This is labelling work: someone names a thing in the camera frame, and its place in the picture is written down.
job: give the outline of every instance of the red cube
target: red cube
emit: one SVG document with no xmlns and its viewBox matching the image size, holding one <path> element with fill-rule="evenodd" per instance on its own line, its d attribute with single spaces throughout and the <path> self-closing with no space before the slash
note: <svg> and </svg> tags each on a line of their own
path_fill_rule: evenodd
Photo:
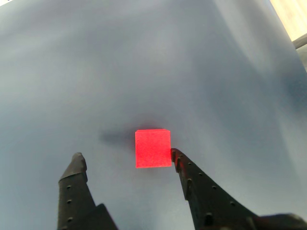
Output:
<svg viewBox="0 0 307 230">
<path fill-rule="evenodd" d="M 135 132 L 135 167 L 169 167 L 171 132 L 166 129 L 146 129 Z"/>
</svg>

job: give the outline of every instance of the gray surface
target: gray surface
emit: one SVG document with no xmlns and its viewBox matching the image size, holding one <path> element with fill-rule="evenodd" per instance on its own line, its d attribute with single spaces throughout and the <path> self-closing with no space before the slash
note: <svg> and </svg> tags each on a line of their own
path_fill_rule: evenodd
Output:
<svg viewBox="0 0 307 230">
<path fill-rule="evenodd" d="M 305 67 L 305 70 L 307 71 L 307 45 L 300 47 L 296 51 Z"/>
<path fill-rule="evenodd" d="M 257 214 L 306 212 L 306 72 L 267 1 L 16 0 L 0 8 L 0 228 L 55 229 L 75 152 L 120 229 L 191 230 L 138 128 Z"/>
</svg>

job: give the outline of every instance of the blue-gray tabletop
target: blue-gray tabletop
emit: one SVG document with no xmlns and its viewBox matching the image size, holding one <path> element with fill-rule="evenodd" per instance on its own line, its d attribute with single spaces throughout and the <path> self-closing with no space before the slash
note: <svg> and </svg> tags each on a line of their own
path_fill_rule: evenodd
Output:
<svg viewBox="0 0 307 230">
<path fill-rule="evenodd" d="M 165 128 L 258 215 L 307 217 L 307 76 L 268 0 L 15 0 L 0 8 L 0 228 L 56 228 L 75 152 L 119 229 L 192 230 Z"/>
</svg>

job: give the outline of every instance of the red block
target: red block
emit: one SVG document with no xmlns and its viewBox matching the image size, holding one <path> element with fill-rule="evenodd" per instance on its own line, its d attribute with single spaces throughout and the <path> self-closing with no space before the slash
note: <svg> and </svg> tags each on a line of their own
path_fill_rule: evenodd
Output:
<svg viewBox="0 0 307 230">
<path fill-rule="evenodd" d="M 171 132 L 166 129 L 147 129 L 135 132 L 135 167 L 169 167 Z"/>
</svg>

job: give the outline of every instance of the screw hole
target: screw hole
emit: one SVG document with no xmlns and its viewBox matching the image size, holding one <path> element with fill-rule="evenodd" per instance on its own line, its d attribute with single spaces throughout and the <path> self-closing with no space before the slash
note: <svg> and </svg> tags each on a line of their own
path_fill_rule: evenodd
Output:
<svg viewBox="0 0 307 230">
<path fill-rule="evenodd" d="M 207 212 L 205 214 L 205 221 L 204 221 L 204 225 L 205 226 L 211 226 L 213 224 L 213 215 L 211 212 Z"/>
</svg>

